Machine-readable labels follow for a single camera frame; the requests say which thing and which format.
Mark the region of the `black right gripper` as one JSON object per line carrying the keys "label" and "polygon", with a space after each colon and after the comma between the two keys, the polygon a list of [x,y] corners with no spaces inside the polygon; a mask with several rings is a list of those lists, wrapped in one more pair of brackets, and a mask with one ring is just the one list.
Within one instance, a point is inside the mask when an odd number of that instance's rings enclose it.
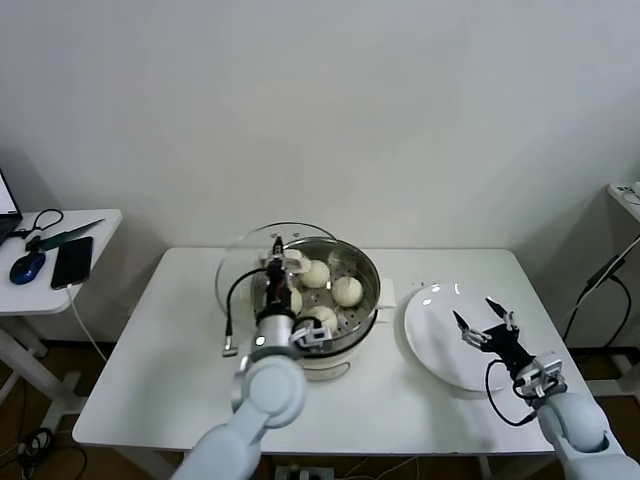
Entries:
{"label": "black right gripper", "polygon": [[497,354],[505,363],[510,377],[516,378],[533,362],[534,356],[519,343],[520,330],[516,327],[514,312],[489,297],[485,301],[501,323],[481,332],[470,327],[457,311],[453,311],[462,340],[477,350]]}

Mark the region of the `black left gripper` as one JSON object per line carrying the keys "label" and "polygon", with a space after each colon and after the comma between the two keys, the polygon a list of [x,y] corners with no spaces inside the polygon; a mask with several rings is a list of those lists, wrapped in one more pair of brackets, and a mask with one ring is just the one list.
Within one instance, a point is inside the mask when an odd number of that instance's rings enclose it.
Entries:
{"label": "black left gripper", "polygon": [[271,268],[267,272],[268,285],[266,287],[265,308],[267,313],[292,313],[291,290],[286,272],[283,269],[283,240],[280,235],[275,237],[271,250]]}

